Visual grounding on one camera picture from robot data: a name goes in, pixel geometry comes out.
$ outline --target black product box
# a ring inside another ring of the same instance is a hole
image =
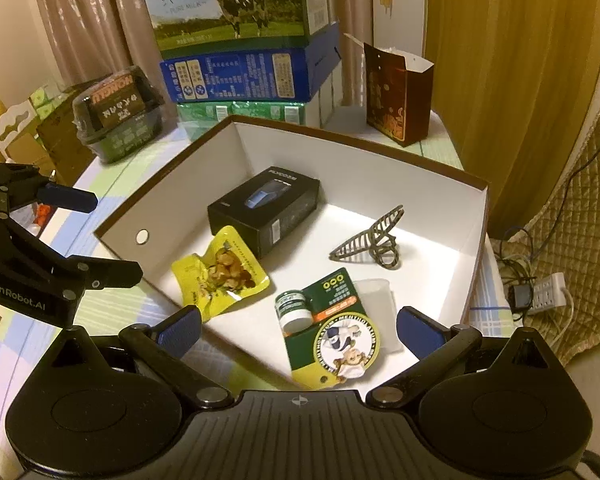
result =
[[[233,226],[261,259],[315,209],[319,188],[319,180],[272,166],[208,207],[211,232]]]

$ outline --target white cable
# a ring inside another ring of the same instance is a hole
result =
[[[549,346],[551,348],[553,348],[554,345],[558,342],[558,339],[560,339],[564,335],[564,333],[567,332],[567,329],[571,325],[571,321],[573,321],[573,315],[575,313],[575,305],[573,304],[573,296],[565,287],[563,287],[561,289],[561,291],[564,294],[564,297],[567,298],[567,302],[571,304],[571,313],[569,314],[569,320],[567,321],[567,324],[564,326],[562,331],[555,337],[555,339],[553,341],[551,341],[551,343],[549,343]]]

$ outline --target small jar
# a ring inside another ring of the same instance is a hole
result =
[[[314,323],[308,301],[302,290],[288,290],[276,298],[276,312],[282,332],[295,334]]]

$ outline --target power strip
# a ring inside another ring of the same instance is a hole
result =
[[[551,310],[557,306],[565,306],[567,298],[562,291],[566,288],[564,283],[564,274],[554,272],[551,276],[536,280],[534,283],[533,305],[528,310],[528,314],[537,314],[545,310]]]

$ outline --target yellow curtain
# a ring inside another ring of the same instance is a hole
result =
[[[428,0],[432,108],[465,170],[490,183],[492,236],[558,181],[600,72],[600,0]]]

